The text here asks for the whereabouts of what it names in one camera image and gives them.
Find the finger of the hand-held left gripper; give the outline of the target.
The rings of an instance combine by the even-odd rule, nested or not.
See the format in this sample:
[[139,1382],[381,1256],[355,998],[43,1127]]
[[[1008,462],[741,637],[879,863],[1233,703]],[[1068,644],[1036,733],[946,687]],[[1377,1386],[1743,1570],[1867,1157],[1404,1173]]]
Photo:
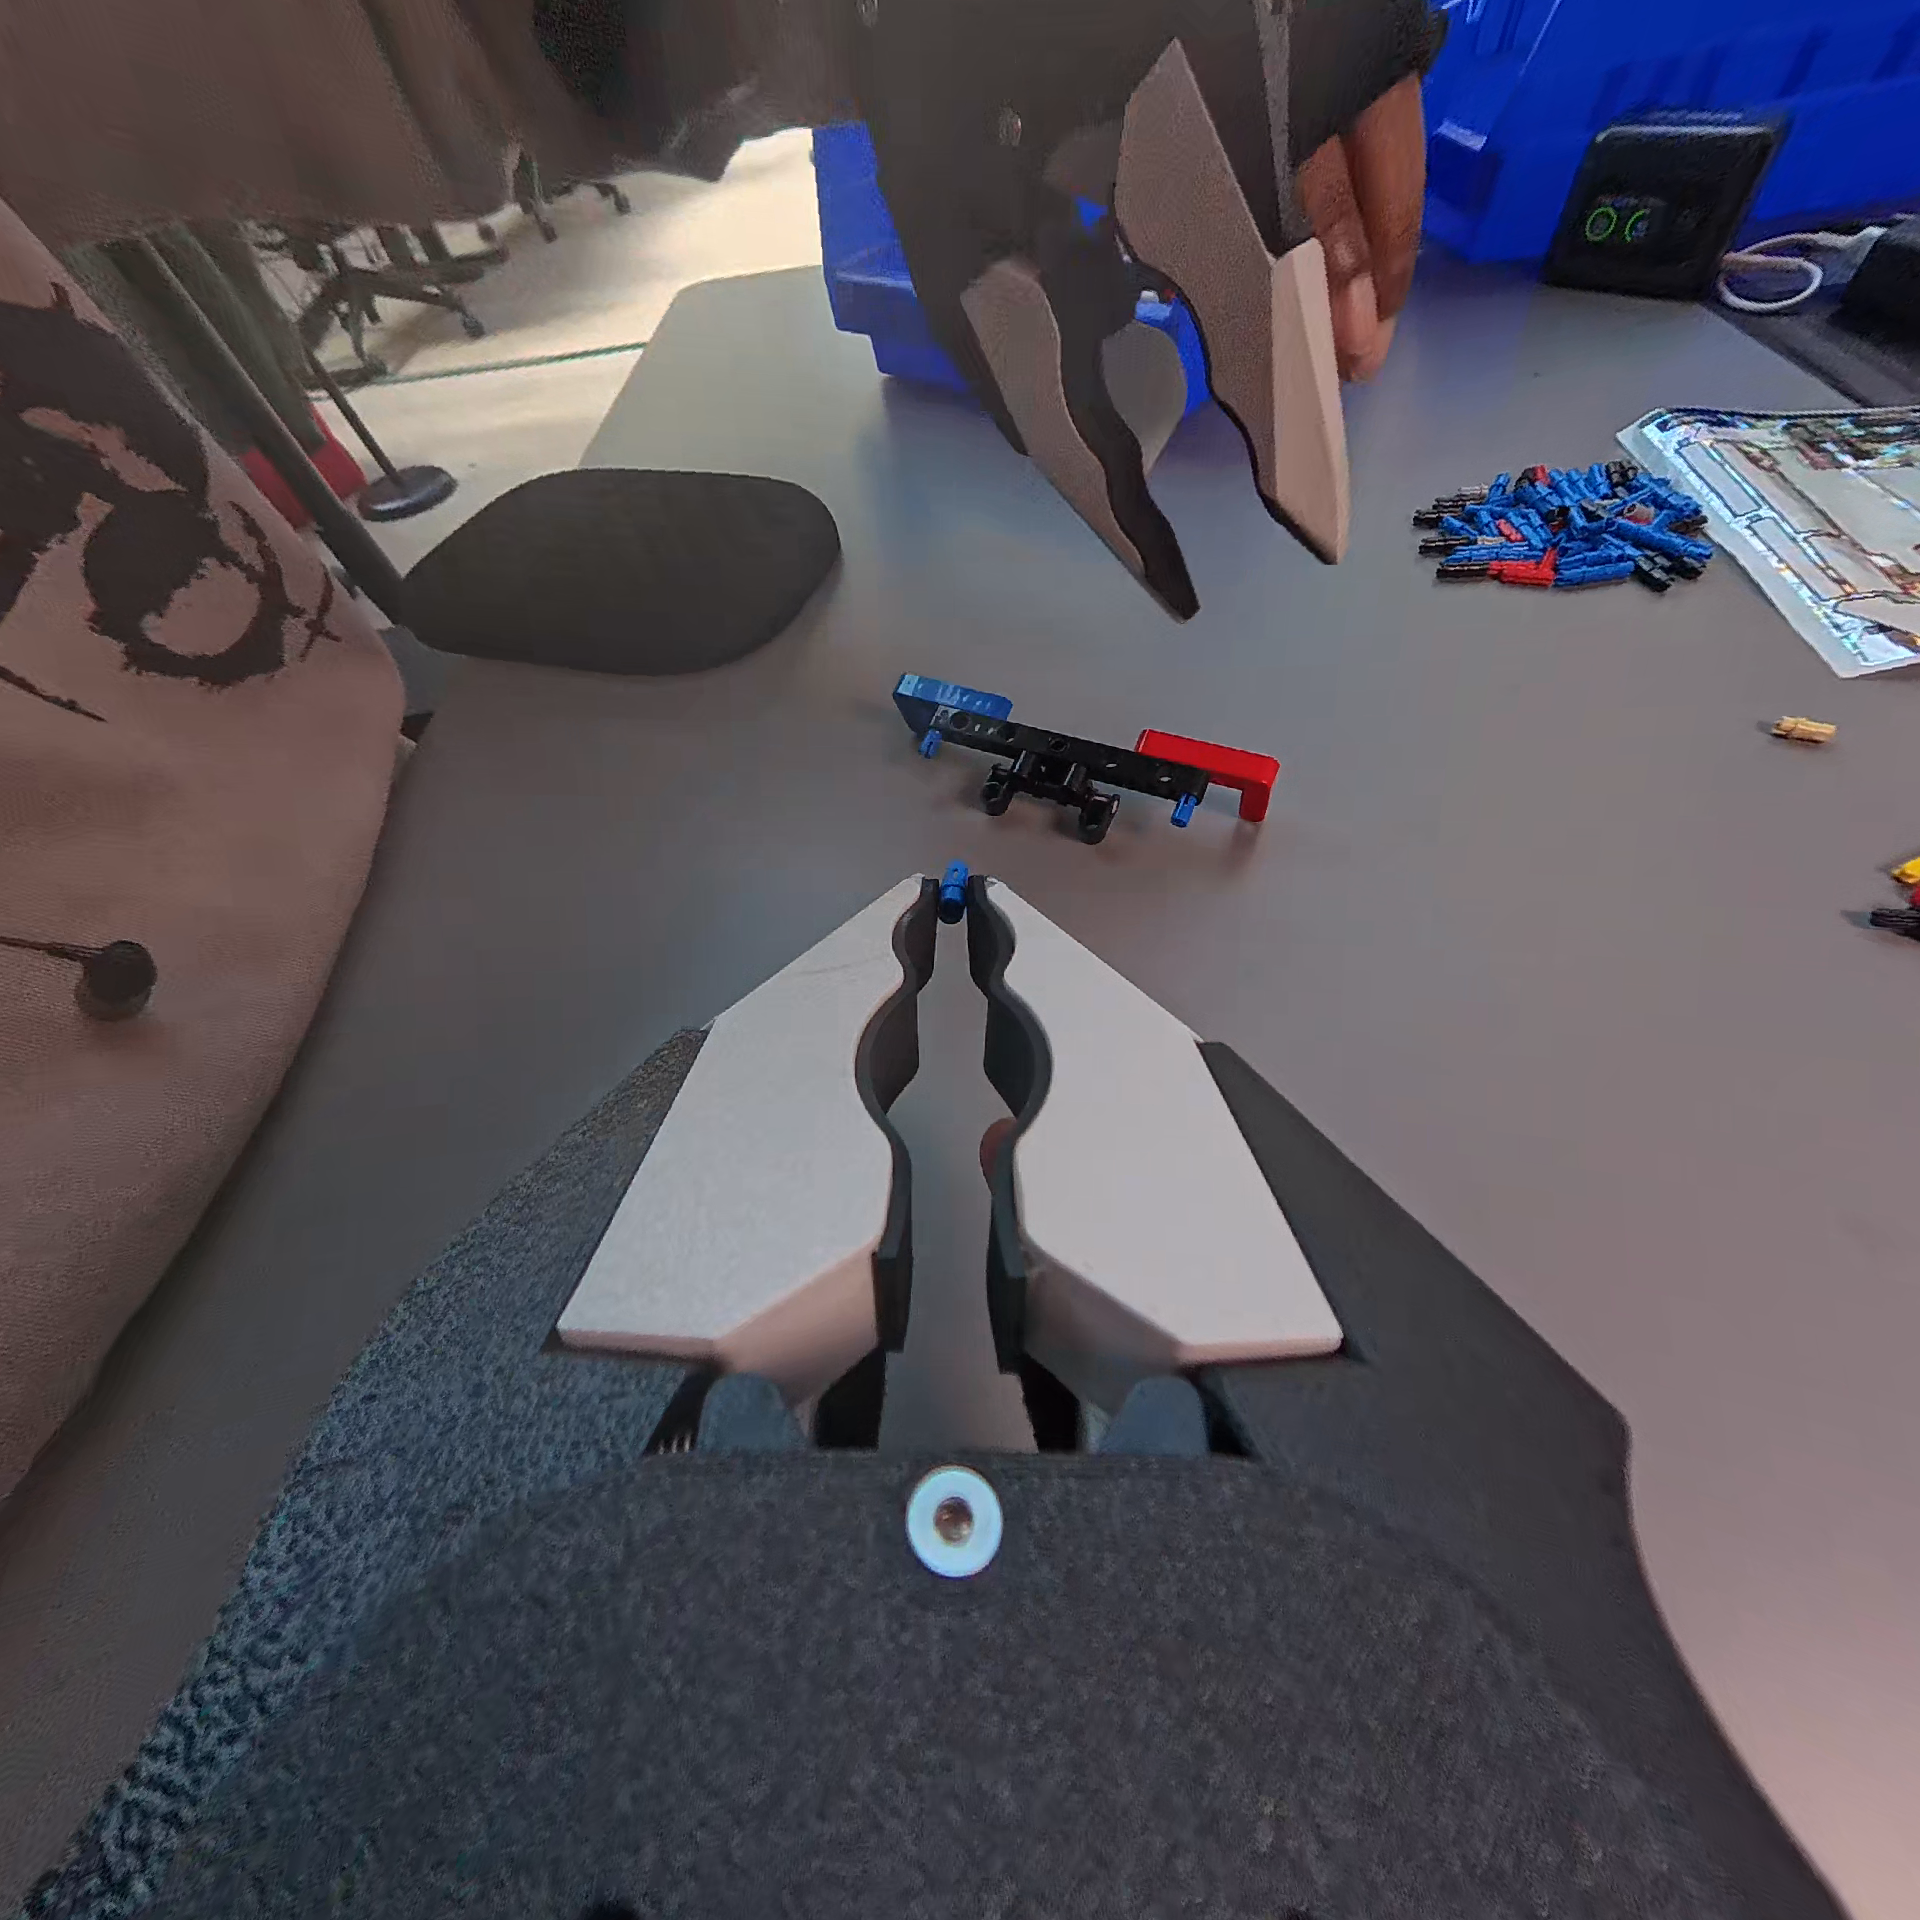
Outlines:
[[963,311],[1026,458],[1168,615],[1193,616],[1184,550],[1146,485],[1188,412],[1176,337],[1139,319],[1104,341],[1065,326],[1018,256],[978,273]]
[[1263,229],[1178,39],[1123,111],[1114,212],[1127,249],[1187,300],[1264,508],[1322,561],[1340,561],[1352,469],[1325,256],[1284,210],[1279,236]]

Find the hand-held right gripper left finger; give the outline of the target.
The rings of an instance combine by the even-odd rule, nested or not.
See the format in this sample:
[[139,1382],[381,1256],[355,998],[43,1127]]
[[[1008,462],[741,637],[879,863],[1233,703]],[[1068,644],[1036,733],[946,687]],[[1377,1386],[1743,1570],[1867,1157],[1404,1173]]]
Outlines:
[[937,940],[940,885],[908,874],[709,1022],[560,1309],[563,1352],[754,1376],[818,1446],[879,1446],[915,1286],[891,1108]]

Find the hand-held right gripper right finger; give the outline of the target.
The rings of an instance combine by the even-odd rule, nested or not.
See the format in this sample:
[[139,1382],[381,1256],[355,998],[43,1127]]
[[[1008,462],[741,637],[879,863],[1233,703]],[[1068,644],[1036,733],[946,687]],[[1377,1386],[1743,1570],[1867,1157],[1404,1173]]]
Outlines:
[[1161,1377],[1329,1359],[1345,1335],[1210,1044],[1007,880],[967,881],[985,1000],[987,1306],[1045,1454]]

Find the black red blue beam assembly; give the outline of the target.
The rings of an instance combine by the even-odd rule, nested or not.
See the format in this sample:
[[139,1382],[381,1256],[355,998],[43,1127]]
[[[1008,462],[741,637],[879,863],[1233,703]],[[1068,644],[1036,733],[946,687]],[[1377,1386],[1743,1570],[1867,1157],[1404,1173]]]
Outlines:
[[919,756],[956,750],[987,760],[976,789],[980,814],[1000,817],[1019,800],[1043,801],[1073,816],[1076,838],[1090,848],[1108,837],[1124,798],[1160,807],[1170,826],[1187,829],[1220,789],[1234,798],[1239,823],[1259,825],[1280,780],[1271,754],[1161,729],[1123,746],[1023,721],[1008,696],[921,674],[900,674],[893,705]]

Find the grey desk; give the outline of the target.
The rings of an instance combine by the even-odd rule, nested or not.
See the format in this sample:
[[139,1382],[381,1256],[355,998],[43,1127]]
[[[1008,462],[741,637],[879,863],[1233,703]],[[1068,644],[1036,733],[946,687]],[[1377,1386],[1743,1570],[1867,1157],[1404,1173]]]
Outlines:
[[[601,465],[815,490],[843,561],[697,679],[460,662],[325,1009],[203,1232],[4,1506],[4,1916],[211,1632],[397,1295],[660,1041],[965,856],[1224,1039],[1631,1424],[1650,1583],[1855,1916],[1915,1916],[1915,677],[1842,681],[1722,559],[1440,584],[1408,517],[1659,404],[1818,409],[1699,311],[1426,270],[1352,398],[1322,567],[1192,420],[1170,621],[985,417],[883,383],[818,278],[682,295]],[[1271,754],[1259,825],[976,807],[900,674],[1130,746]],[[1827,746],[1775,737],[1833,721]]]

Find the person's left hand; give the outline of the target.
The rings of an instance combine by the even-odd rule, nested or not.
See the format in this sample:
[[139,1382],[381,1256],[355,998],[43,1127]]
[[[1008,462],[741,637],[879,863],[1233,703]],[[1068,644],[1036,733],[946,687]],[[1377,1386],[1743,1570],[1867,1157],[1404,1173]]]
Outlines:
[[1426,2],[1290,6],[1290,151],[1329,264],[1345,382],[1380,370],[1408,300],[1425,229],[1425,80],[1444,32]]

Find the blue plastic bin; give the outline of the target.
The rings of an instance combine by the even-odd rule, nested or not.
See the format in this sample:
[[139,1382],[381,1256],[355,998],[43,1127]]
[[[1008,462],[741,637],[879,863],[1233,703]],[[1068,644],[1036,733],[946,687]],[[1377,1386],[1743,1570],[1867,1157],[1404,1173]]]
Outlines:
[[[832,321],[872,343],[879,373],[978,412],[963,370],[936,341],[880,194],[875,148],[859,124],[811,129],[809,156],[823,236],[823,281]],[[1187,382],[1184,417],[1212,404],[1207,351],[1193,312],[1170,281],[1130,258],[1137,319],[1164,333]]]
[[1753,216],[1915,208],[1915,2],[1458,2],[1425,81],[1426,236],[1541,258],[1593,137],[1677,110],[1788,124]]

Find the pile of blue red pins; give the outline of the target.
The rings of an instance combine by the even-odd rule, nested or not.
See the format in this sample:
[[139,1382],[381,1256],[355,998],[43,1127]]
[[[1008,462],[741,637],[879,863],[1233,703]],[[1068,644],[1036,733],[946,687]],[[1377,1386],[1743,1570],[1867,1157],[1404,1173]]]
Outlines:
[[1437,495],[1408,524],[1444,584],[1667,591],[1714,559],[1703,505],[1628,458],[1501,470],[1487,487]]

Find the black case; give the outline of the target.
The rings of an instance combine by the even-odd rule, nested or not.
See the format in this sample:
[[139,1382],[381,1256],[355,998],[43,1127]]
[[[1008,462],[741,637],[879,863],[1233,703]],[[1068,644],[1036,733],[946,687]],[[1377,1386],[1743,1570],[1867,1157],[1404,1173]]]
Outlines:
[[1788,129],[1780,111],[1676,106],[1602,127],[1576,168],[1541,278],[1576,292],[1703,300]]

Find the black knit cloth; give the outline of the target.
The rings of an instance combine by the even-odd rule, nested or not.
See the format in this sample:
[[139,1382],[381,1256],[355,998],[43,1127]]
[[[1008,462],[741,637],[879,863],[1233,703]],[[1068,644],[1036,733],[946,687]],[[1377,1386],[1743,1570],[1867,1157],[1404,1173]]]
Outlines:
[[679,679],[783,637],[841,552],[826,503],[777,478],[553,470],[428,550],[400,624],[458,658]]

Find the black office chair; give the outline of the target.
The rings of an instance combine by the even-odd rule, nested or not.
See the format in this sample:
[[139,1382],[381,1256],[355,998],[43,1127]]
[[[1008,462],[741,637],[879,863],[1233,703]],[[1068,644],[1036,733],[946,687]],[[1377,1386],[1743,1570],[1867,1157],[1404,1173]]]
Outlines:
[[617,218],[633,214],[633,204],[617,181],[601,175],[551,175],[531,148],[517,148],[513,162],[513,204],[546,244],[560,240],[556,204],[580,192],[592,192]]
[[280,229],[280,254],[306,278],[306,292],[296,317],[296,336],[305,350],[311,376],[321,378],[321,348],[331,330],[340,330],[352,351],[352,370],[336,374],[345,386],[365,386],[389,374],[389,364],[368,348],[368,336],[381,325],[381,303],[409,303],[452,314],[467,341],[490,336],[487,325],[469,306],[469,290],[513,256],[501,246],[491,223],[481,223],[481,246],[456,254],[436,226],[375,226],[372,256],[352,256],[355,231],[325,223],[290,223]]

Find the shiny sticker sheet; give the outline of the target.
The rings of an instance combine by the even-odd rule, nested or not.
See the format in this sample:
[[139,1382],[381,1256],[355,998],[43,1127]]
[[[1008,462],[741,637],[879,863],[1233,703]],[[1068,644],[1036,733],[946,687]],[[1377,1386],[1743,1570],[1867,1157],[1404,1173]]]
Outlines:
[[1919,664],[1919,409],[1667,409],[1616,436],[1845,681]]

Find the black power adapter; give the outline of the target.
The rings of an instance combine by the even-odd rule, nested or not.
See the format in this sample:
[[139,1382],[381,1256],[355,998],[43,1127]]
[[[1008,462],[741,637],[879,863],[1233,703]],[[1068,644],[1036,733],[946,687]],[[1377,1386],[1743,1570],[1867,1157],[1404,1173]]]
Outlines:
[[1876,229],[1873,246],[1848,278],[1837,311],[1850,329],[1919,344],[1919,214]]

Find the black round-base stand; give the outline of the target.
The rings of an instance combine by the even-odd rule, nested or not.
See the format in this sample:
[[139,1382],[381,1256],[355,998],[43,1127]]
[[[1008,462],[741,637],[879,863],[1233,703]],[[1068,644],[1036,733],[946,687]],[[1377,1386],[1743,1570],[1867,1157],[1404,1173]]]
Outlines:
[[375,463],[375,478],[370,478],[355,498],[355,508],[363,521],[407,521],[436,509],[456,495],[460,482],[451,470],[436,463],[397,465],[352,407],[352,399],[335,373],[330,373],[321,360],[313,360],[311,373]]

